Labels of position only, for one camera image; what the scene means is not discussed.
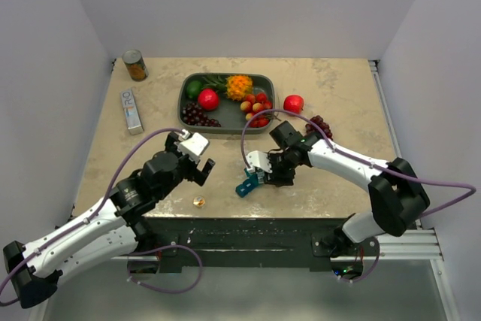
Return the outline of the gold bottle cap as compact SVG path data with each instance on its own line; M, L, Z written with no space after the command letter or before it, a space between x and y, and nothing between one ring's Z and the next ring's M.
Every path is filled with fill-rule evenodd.
M197 196L193 199L192 203L196 206L196 207L203 207L205 206L205 198L202 197L202 196Z

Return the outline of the teal weekly pill organizer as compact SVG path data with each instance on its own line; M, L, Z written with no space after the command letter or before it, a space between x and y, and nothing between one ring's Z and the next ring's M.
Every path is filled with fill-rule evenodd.
M264 183L265 176L263 170L252 170L245 168L244 173L247 177L246 180L235 188L236 194L241 198L244 198L255 188L262 185Z

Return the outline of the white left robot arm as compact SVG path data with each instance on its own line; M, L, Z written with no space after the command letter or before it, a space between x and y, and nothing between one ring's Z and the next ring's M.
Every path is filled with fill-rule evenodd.
M156 245L144 214L184 180L204 185L215 162L200 158L210 142L198 133L168 130L165 149L124 180L112 179L90 209L35 241L3 249L16 302L23 309L49 299L69 277L115 256L147 255Z

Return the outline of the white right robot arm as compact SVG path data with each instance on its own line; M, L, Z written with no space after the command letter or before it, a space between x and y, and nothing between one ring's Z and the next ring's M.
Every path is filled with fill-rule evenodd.
M330 256L350 256L368 238L388 234L402 236L430 205L421 184L415 182L410 163L402 158L392 162L372 159L327 143L318 132L303 135L287 121L274 128L270 136L279 147L268 154L270 170L266 184L291 186L295 169L305 165L328 171L367 192L371 210L355 213L320 240Z

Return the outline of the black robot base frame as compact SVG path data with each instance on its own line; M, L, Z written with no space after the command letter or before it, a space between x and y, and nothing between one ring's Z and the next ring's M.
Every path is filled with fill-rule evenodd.
M343 223L341 218L192 218L147 217L135 252L155 250L162 273L184 267L307 268L330 271L353 257L330 257L320 240Z

